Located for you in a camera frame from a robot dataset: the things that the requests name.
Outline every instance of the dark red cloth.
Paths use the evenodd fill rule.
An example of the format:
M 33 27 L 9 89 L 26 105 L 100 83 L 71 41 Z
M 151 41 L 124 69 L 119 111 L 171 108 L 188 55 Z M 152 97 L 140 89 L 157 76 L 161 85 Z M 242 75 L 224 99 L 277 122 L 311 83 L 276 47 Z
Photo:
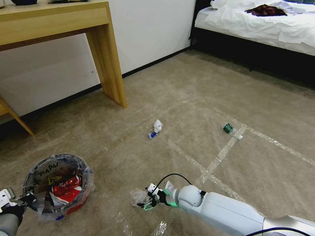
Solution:
M 287 15 L 283 10 L 268 6 L 266 4 L 260 5 L 258 7 L 255 7 L 250 10 L 246 10 L 246 13 L 251 13 L 252 15 L 255 16 L 282 16 L 282 15 Z

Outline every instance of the plastic bottle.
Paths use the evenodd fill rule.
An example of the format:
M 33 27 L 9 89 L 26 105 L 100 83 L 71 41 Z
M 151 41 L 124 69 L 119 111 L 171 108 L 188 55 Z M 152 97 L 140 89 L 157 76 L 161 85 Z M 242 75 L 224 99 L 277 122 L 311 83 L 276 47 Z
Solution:
M 238 135 L 237 130 L 233 126 L 231 126 L 229 123 L 223 124 L 223 130 L 226 133 L 231 134 L 233 137 L 235 137 L 237 139 L 241 139 L 243 137 L 242 135 Z

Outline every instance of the black cable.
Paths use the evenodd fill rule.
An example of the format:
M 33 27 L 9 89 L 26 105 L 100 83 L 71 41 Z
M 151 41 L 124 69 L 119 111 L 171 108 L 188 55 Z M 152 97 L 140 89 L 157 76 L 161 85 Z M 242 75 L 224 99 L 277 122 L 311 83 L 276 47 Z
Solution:
M 178 175 L 178 176 L 184 178 L 190 185 L 192 185 L 191 182 L 189 182 L 189 180 L 186 179 L 184 176 L 182 176 L 182 175 L 180 175 L 180 174 L 177 174 L 177 173 L 172 173 L 172 174 L 166 175 L 163 179 L 161 179 L 161 181 L 157 184 L 157 186 L 156 186 L 155 189 L 152 191 L 152 193 L 158 188 L 158 186 L 160 185 L 160 183 L 162 183 L 162 181 L 163 181 L 164 179 L 166 179 L 167 177 L 169 177 L 169 176 L 171 176 L 171 175 Z
M 254 232 L 254 233 L 250 233 L 246 236 L 254 236 L 254 235 L 257 235 L 257 234 L 261 234 L 261 233 L 265 233 L 265 232 L 269 232 L 269 231 L 274 231 L 274 230 L 289 230 L 289 231 L 293 231 L 293 232 L 297 232 L 297 233 L 300 233 L 302 235 L 305 235 L 305 236 L 311 236 L 307 233 L 304 233 L 298 229 L 294 229 L 294 228 L 287 228 L 287 227 L 274 227 L 274 228 L 269 228 L 269 229 L 263 229 L 263 230 L 259 230 L 257 232 Z

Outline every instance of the table leg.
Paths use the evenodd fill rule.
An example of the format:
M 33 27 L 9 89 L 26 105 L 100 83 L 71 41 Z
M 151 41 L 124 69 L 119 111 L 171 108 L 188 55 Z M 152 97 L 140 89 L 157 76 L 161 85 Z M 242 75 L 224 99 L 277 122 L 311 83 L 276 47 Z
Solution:
M 7 113 L 9 113 L 14 119 L 20 123 L 21 126 L 31 135 L 34 136 L 34 133 L 30 130 L 30 128 L 20 119 L 20 117 L 0 98 L 0 105 L 5 108 Z
M 127 108 L 111 20 L 109 24 L 87 29 L 86 36 L 104 93 Z

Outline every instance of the trash bin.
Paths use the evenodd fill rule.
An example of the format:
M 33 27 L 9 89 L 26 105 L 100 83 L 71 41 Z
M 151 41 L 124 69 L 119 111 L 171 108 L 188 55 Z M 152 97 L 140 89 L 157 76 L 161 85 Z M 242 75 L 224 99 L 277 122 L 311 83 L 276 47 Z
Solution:
M 50 196 L 52 184 L 57 185 L 73 176 L 79 177 L 82 190 L 69 203 L 56 206 Z M 93 171 L 86 162 L 72 154 L 58 154 L 38 163 L 27 175 L 23 193 L 32 191 L 36 201 L 29 205 L 41 219 L 59 220 L 66 214 L 79 209 L 94 190 Z

